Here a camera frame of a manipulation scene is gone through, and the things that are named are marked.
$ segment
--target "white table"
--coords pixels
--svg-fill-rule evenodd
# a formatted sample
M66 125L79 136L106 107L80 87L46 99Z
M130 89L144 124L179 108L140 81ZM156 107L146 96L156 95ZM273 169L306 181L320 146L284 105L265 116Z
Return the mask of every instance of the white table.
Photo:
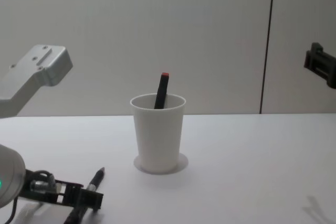
M60 180L87 185L105 166L102 209L90 223L336 222L336 114L186 116L189 165L164 176L133 166L130 116L3 119L0 133L27 168ZM35 205L21 199L13 223L63 223L71 210L45 205L23 218ZM0 224L10 210L0 210Z

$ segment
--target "white wall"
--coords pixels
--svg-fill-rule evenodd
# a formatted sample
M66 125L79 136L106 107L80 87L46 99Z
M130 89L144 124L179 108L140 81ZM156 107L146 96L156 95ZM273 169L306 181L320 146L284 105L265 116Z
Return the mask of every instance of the white wall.
M336 90L303 68L312 42L336 56L336 1L274 0L263 113L336 112Z
M33 45L62 45L74 69L21 115L129 114L163 71L187 113L258 113L269 1L0 0L0 77Z

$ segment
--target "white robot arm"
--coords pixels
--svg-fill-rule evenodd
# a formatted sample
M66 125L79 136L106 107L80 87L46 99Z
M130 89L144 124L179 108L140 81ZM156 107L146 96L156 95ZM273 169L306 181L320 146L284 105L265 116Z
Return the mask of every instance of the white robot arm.
M55 86L72 68L65 47L36 45L0 81L0 118L16 116L42 86ZM0 144L0 208L16 198L25 182L22 157Z

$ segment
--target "black marker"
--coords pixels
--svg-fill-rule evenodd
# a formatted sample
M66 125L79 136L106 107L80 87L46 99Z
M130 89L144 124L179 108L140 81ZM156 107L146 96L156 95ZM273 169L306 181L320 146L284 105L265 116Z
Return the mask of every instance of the black marker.
M96 172L95 176L91 180L90 184L86 188L86 190L89 191L96 191L99 187L100 183L102 182L105 175L105 168L103 167L99 171ZM69 214L67 220L64 222L64 224L79 224L82 222L82 219L87 212L87 207L77 207L74 208L71 213Z
M164 108L164 102L166 100L167 95L168 81L169 81L169 73L162 73L160 79L160 85L157 91L158 93L156 95L156 101L154 106L155 109Z

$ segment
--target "white paper cup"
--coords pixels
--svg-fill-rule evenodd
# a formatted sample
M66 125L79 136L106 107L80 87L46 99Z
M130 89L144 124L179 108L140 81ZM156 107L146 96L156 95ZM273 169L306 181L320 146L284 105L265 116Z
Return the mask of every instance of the white paper cup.
M140 165L153 174L164 174L177 166L185 99L167 94L165 108L155 110L156 93L131 100Z

